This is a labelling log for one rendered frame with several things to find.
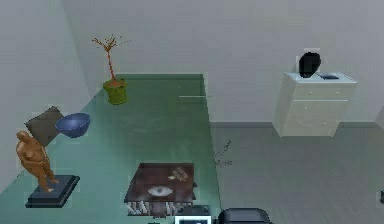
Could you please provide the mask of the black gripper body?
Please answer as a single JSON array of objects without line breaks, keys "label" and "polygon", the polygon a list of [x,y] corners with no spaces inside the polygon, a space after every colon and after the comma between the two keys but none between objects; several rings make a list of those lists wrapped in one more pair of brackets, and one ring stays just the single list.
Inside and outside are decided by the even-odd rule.
[{"label": "black gripper body", "polygon": [[209,216],[210,209],[206,205],[192,205],[180,207],[176,210],[177,216]]}]

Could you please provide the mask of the thick brown toothed book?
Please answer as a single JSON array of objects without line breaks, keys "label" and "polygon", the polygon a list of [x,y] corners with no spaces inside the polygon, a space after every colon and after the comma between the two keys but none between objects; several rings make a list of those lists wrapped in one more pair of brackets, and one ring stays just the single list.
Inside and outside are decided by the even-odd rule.
[{"label": "thick brown toothed book", "polygon": [[193,163],[140,163],[124,198],[129,216],[173,216],[196,199]]}]

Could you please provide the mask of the green glass table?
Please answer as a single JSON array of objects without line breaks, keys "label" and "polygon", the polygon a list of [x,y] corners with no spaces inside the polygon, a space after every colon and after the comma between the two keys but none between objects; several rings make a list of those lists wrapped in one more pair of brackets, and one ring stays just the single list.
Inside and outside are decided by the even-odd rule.
[{"label": "green glass table", "polygon": [[111,105],[99,92],[79,138],[58,135],[46,148],[57,174],[80,178],[62,208],[28,208],[35,177],[22,172],[0,193],[0,224],[148,224],[124,203],[142,162],[186,162],[195,168],[196,201],[212,215],[220,206],[204,82],[195,75],[129,75],[128,101]]}]

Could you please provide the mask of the red twig plant green pot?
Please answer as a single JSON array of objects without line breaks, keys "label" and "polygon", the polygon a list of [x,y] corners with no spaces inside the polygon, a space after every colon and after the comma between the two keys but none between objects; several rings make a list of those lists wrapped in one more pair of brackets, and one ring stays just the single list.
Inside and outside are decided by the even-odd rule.
[{"label": "red twig plant green pot", "polygon": [[98,48],[102,48],[107,55],[108,69],[111,78],[105,81],[102,87],[107,93],[108,102],[112,105],[120,105],[126,103],[128,101],[128,97],[126,95],[127,82],[124,79],[118,78],[116,76],[112,64],[111,51],[114,47],[117,47],[120,44],[125,44],[128,41],[119,43],[117,38],[114,35],[111,35],[110,38],[105,38],[104,40],[93,38],[92,42],[96,43]]}]

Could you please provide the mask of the blue bowl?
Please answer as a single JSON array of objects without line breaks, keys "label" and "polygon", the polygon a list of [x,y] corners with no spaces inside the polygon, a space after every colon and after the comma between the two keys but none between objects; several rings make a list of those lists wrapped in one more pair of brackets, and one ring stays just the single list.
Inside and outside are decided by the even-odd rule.
[{"label": "blue bowl", "polygon": [[86,113],[74,113],[60,118],[55,123],[56,130],[70,138],[83,136],[89,128],[91,117]]}]

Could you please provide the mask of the white chest of drawers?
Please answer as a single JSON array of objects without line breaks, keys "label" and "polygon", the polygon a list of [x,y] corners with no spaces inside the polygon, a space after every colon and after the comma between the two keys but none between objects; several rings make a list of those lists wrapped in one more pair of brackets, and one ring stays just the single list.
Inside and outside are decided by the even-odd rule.
[{"label": "white chest of drawers", "polygon": [[317,74],[283,75],[272,122],[280,137],[335,135],[357,82],[342,73],[323,73],[339,80],[323,80]]}]

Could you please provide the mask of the brown figure statue dark base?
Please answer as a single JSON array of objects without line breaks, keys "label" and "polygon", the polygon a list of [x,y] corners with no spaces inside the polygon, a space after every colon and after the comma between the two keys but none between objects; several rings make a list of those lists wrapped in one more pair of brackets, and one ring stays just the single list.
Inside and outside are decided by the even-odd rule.
[{"label": "brown figure statue dark base", "polygon": [[45,147],[26,131],[16,134],[16,153],[22,167],[37,178],[38,186],[28,197],[26,208],[62,208],[78,184],[75,175],[55,175]]}]

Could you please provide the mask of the black rounded object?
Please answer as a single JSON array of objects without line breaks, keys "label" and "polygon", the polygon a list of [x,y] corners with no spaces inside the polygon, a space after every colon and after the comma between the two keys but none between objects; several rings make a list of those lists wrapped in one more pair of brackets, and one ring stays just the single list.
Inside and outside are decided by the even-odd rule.
[{"label": "black rounded object", "polygon": [[299,59],[299,74],[302,78],[310,78],[321,65],[319,53],[306,52]]}]

